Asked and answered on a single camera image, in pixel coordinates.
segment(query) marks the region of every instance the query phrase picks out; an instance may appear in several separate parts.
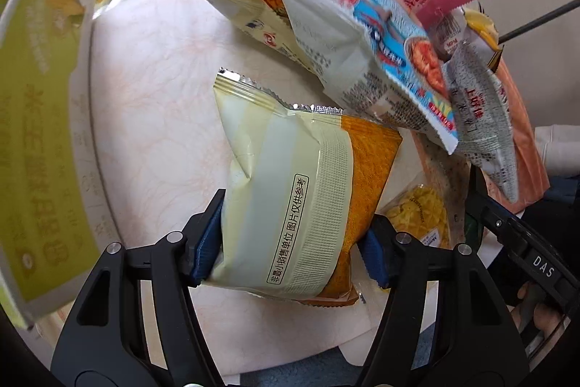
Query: blue snack package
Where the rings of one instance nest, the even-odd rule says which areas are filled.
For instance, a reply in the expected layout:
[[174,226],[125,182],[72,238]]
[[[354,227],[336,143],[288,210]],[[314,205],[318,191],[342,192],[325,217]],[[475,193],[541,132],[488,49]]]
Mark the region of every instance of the blue snack package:
[[428,35],[396,0],[283,0],[297,37],[341,107],[426,133],[449,154],[457,128]]

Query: metal screw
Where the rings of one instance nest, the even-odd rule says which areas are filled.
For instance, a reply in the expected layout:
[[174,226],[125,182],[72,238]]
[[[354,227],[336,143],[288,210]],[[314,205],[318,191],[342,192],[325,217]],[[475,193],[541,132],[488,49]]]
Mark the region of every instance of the metal screw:
[[459,251],[463,256],[469,256],[471,254],[471,246],[466,245],[465,243],[460,244],[457,247],[457,251]]
[[111,243],[110,245],[108,245],[107,253],[109,253],[110,255],[114,255],[115,253],[118,253],[120,249],[121,249],[121,243],[119,243],[118,241],[115,241],[115,242]]
[[180,231],[172,231],[167,235],[166,238],[167,241],[169,241],[170,243],[177,243],[178,241],[181,241],[181,239],[183,238],[183,233],[181,233]]
[[401,245],[408,245],[411,242],[411,235],[402,231],[401,233],[397,233],[397,236],[395,237],[395,239]]

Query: black rod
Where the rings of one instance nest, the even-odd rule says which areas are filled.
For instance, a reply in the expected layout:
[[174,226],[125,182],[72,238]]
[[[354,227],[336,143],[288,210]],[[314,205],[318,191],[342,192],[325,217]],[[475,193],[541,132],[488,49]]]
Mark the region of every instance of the black rod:
[[522,25],[521,27],[518,27],[515,30],[512,30],[511,32],[506,33],[505,35],[501,35],[499,44],[512,40],[515,37],[519,37],[520,35],[523,35],[524,33],[527,33],[530,30],[533,30],[543,24],[547,24],[548,22],[557,19],[558,17],[561,17],[562,15],[567,14],[570,11],[573,11],[578,7],[580,7],[580,0],[570,1],[569,3],[562,5],[558,9],[554,9],[552,12],[548,12],[547,14],[542,15],[536,20],[532,20],[531,22],[528,22],[527,24]]

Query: barcode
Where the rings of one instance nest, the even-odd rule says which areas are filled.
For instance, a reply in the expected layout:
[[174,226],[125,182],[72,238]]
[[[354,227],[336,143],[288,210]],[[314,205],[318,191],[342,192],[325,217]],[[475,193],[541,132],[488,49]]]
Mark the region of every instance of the barcode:
[[362,79],[354,84],[350,91],[344,92],[342,97],[351,109],[361,113],[374,106],[388,90],[388,85],[381,78],[368,71]]
[[447,40],[461,32],[459,24],[452,14],[446,15],[443,20],[437,25],[437,40],[441,45],[445,44]]

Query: corn chip bag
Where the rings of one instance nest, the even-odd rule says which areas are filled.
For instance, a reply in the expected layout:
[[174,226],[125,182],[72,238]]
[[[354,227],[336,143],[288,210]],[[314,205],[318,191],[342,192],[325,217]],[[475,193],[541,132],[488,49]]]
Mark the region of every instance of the corn chip bag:
[[408,191],[385,216],[395,230],[413,235],[424,245],[451,249],[447,211],[432,188],[419,185]]

